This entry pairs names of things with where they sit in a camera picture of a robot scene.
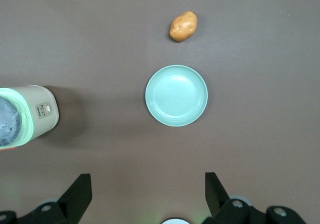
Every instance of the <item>plate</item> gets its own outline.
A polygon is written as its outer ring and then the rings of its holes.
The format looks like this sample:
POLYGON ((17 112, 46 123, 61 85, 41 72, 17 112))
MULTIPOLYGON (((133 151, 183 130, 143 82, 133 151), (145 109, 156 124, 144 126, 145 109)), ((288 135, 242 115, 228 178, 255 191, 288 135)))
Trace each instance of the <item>plate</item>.
POLYGON ((148 82, 145 101, 159 122, 180 127, 194 122, 206 108, 208 90, 192 68, 170 65, 156 72, 148 82))
POLYGON ((189 224, 189 223, 180 218, 172 218, 172 219, 166 220, 162 224, 189 224))

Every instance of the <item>screw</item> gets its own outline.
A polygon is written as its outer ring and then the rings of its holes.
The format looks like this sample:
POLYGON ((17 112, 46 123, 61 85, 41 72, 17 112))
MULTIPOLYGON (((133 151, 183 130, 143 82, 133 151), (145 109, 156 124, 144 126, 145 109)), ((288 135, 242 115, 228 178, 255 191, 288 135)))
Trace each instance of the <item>screw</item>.
POLYGON ((6 214, 0 216, 0 221, 4 221, 7 218, 6 214))
POLYGON ((42 212, 46 212, 46 211, 49 211, 50 209, 51 209, 51 206, 50 205, 46 205, 43 208, 41 208, 41 211, 42 212))
POLYGON ((243 204, 242 202, 238 201, 238 200, 234 200, 232 202, 232 204, 236 207, 236 208, 242 208, 243 207, 243 204))
POLYGON ((281 217, 285 217, 287 215, 285 210, 283 210, 282 208, 275 208, 274 212, 281 217))

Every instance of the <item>potato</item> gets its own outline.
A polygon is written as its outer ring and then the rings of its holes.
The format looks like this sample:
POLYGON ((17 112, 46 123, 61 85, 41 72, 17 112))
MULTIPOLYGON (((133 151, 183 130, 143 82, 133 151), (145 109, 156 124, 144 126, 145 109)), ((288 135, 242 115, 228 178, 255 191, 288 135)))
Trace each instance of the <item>potato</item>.
POLYGON ((186 11, 175 18, 170 27, 171 38, 177 42, 182 42, 193 35, 198 24, 196 17, 196 13, 186 11))

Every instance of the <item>white round object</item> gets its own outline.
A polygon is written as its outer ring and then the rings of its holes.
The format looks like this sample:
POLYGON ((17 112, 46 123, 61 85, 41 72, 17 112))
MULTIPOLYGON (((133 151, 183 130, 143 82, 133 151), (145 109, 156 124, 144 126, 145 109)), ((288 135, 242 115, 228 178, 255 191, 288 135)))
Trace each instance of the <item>white round object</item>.
POLYGON ((172 218, 164 221, 162 224, 190 224, 190 223, 180 218, 172 218))

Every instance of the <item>plate rim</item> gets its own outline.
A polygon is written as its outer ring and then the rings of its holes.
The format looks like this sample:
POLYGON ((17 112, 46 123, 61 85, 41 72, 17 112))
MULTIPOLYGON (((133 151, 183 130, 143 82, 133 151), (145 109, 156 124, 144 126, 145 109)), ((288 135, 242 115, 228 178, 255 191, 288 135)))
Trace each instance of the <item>plate rim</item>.
POLYGON ((151 78, 149 79, 149 81, 148 81, 148 83, 147 83, 147 85, 146 85, 146 88, 145 88, 144 98, 145 98, 145 103, 146 103, 146 106, 147 106, 147 108, 148 108, 148 111, 150 112, 150 114, 151 114, 158 122, 160 122, 160 123, 162 123, 162 124, 164 124, 164 125, 170 126, 170 127, 182 127, 182 126, 186 126, 186 125, 188 125, 188 124, 193 123, 194 121, 196 121, 196 120, 203 114, 203 112, 205 111, 205 108, 207 107, 207 104, 208 104, 208 96, 209 96, 209 94, 208 94, 208 88, 207 88, 206 82, 205 82, 205 80, 203 79, 203 77, 202 77, 197 71, 195 71, 193 68, 188 67, 188 66, 186 66, 186 65, 173 64, 173 65, 168 65, 168 66, 165 66, 165 67, 159 69, 157 72, 155 72, 155 73, 151 76, 151 78), (200 112, 194 119, 192 119, 191 121, 186 122, 186 123, 184 123, 184 124, 178 124, 178 125, 168 124, 168 123, 166 123, 166 122, 163 122, 163 121, 159 120, 157 117, 155 117, 154 114, 150 111, 150 107, 149 107, 149 105, 148 105, 148 99, 147 99, 147 93, 148 93, 148 90, 150 89, 149 86, 150 86, 150 83, 151 83, 152 79, 153 79, 158 73, 160 73, 161 71, 163 71, 163 70, 165 70, 165 69, 168 69, 168 68, 173 68, 173 67, 187 68, 189 71, 195 73, 198 78, 200 78, 201 83, 202 83, 202 84, 204 85, 204 87, 205 87, 205 89, 204 89, 204 91, 205 91, 205 104, 204 104, 203 109, 201 110, 201 112, 200 112))

